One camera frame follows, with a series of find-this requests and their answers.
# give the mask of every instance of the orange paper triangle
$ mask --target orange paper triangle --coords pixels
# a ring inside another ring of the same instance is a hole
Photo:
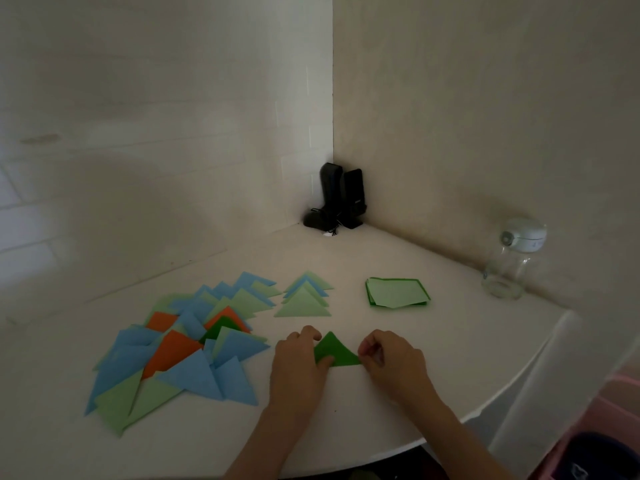
[[[153,354],[145,366],[145,370],[142,372],[142,379],[153,376],[157,371],[164,372],[171,369],[174,365],[203,347],[201,343],[175,330],[170,331],[164,336],[156,353]]]
[[[210,329],[213,326],[213,323],[217,322],[220,319],[220,317],[222,317],[222,316],[231,318],[231,320],[233,320],[234,323],[236,325],[238,325],[238,327],[240,327],[241,331],[244,331],[244,332],[247,332],[247,333],[251,333],[251,330],[249,330],[247,325],[244,324],[242,319],[237,315],[237,313],[234,311],[234,309],[231,308],[230,306],[224,308],[219,314],[217,314],[211,320],[206,322],[204,324],[204,328],[206,328],[207,330]]]
[[[170,315],[164,312],[156,312],[151,315],[151,318],[149,318],[149,322],[145,325],[145,327],[164,333],[171,328],[171,325],[173,325],[176,320],[178,320],[178,317],[175,315]]]

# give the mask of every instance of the left hand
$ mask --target left hand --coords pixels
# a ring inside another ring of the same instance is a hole
[[[333,357],[324,357],[316,364],[314,340],[322,334],[311,325],[300,333],[292,332],[276,345],[271,368],[271,388],[267,410],[280,419],[291,419],[292,425],[303,431],[324,391],[327,372]]]

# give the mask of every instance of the hand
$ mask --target hand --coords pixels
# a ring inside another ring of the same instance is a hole
[[[322,334],[307,325],[302,332],[292,332],[276,345],[271,368],[268,410],[281,419],[291,419],[302,431],[320,402],[333,357],[324,357],[316,365],[314,340]]]
[[[373,383],[405,412],[441,402],[427,375],[422,351],[392,331],[371,332],[360,344],[358,356]]]

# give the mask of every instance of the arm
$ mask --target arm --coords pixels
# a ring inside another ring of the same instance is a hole
[[[269,404],[223,480],[276,480],[320,402],[333,357],[316,365],[314,340],[322,335],[307,325],[276,345]]]
[[[439,398],[420,350],[391,331],[374,330],[358,355],[376,386],[420,430],[451,480],[513,478]]]

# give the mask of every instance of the table surface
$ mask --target table surface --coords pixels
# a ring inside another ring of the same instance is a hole
[[[0,336],[0,477],[221,476],[268,402],[273,348],[243,363],[259,407],[183,393],[119,439],[97,414],[83,416],[92,366],[117,331],[142,322],[162,294],[232,283],[245,270],[284,289],[308,269],[335,287],[327,298],[332,316],[274,318],[275,308],[251,320],[255,333],[275,345],[311,324],[355,351],[371,330],[395,331],[423,350],[438,393],[461,420],[479,414],[518,377],[564,312],[531,295],[515,302],[488,296],[477,271],[366,225],[335,237],[292,226]],[[432,302],[371,307],[364,286],[370,276],[418,278]],[[363,367],[335,367],[282,475],[362,465],[422,442]]]

